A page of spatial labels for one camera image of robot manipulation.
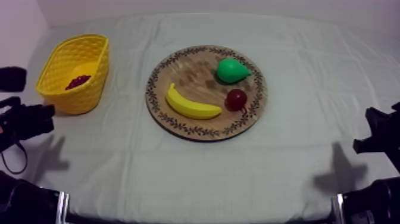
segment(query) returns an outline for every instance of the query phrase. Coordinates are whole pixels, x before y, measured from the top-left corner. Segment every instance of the toy fruit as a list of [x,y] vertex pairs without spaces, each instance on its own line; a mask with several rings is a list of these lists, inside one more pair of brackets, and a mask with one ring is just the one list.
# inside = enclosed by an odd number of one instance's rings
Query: toy fruit
[[245,107],[247,95],[240,89],[233,89],[226,96],[226,107],[231,111],[238,111]]
[[233,58],[226,58],[218,64],[217,76],[225,83],[235,83],[251,75],[250,71]]
[[221,107],[190,101],[181,96],[171,83],[166,100],[177,113],[193,119],[210,119],[222,112]]
[[73,79],[70,84],[65,88],[65,90],[69,90],[72,88],[75,88],[76,86],[80,86],[84,84],[86,81],[90,79],[90,76],[83,75],[83,76],[78,76],[76,79]]

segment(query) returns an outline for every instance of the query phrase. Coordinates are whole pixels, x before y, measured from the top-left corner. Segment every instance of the banana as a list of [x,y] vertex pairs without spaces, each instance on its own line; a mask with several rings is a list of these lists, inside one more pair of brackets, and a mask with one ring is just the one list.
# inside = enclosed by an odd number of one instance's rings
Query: banana
[[221,107],[194,102],[181,96],[171,83],[166,100],[177,113],[193,119],[210,119],[222,112]]

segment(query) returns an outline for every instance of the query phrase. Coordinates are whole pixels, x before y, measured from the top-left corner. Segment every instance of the table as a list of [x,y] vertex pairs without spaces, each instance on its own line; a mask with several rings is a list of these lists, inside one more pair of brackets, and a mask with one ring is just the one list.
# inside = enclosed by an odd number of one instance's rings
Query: table
[[[35,83],[52,49],[82,33],[110,39],[102,99],[90,113],[56,116],[52,134],[23,142],[29,168],[21,176],[70,193],[74,212],[174,223],[313,219],[329,213],[335,193],[398,174],[384,154],[352,149],[354,138],[370,134],[365,109],[390,112],[400,100],[395,38],[241,14],[143,15],[57,27],[32,56],[21,94],[26,104],[43,103]],[[208,44],[257,64],[268,103],[247,132],[202,144],[162,130],[144,94],[164,57]],[[23,162],[15,148],[6,156],[16,169]]]

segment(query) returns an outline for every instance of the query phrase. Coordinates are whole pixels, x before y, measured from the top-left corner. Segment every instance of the green pear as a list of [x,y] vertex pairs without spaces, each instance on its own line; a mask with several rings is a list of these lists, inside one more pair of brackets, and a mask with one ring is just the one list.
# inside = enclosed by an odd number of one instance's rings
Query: green pear
[[217,76],[224,83],[235,83],[251,75],[251,72],[233,58],[226,58],[218,64]]

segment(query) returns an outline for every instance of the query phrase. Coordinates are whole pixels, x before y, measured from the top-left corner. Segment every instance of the plastic basket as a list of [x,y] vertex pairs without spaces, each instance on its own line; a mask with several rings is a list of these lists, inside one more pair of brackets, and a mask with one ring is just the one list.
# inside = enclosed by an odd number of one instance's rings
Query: plastic basket
[[[51,54],[36,85],[36,90],[67,114],[82,114],[94,109],[101,97],[108,74],[108,38],[81,35],[60,43]],[[91,76],[84,84],[65,90],[78,76]]]

